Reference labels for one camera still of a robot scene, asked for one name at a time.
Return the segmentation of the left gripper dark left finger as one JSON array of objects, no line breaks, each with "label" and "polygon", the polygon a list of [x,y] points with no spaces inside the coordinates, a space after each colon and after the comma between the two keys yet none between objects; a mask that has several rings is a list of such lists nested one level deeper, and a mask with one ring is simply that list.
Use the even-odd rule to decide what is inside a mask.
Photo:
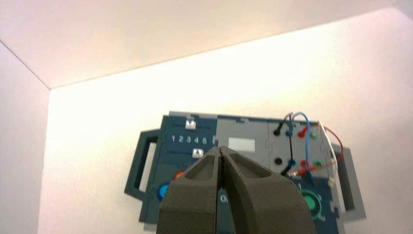
[{"label": "left gripper dark left finger", "polygon": [[222,187],[219,147],[211,148],[169,185],[160,205],[158,234],[214,234]]}]

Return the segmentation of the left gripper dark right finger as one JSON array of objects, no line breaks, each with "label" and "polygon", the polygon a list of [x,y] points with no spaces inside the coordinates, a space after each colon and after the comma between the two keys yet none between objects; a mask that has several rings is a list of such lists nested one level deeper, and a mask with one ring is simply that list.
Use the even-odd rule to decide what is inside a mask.
[{"label": "left gripper dark right finger", "polygon": [[222,147],[222,186],[237,234],[315,234],[307,202],[286,177]]}]

